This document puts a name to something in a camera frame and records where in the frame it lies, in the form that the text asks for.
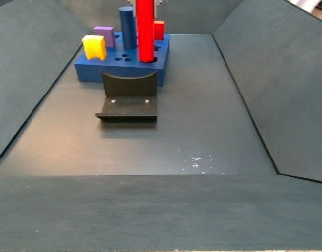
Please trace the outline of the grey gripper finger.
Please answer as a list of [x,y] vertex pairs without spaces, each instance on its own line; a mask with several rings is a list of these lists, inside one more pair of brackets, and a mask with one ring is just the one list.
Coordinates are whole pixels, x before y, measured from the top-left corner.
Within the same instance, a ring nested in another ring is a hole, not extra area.
[[157,18],[157,14],[158,14],[158,6],[164,4],[164,0],[154,0],[154,18]]

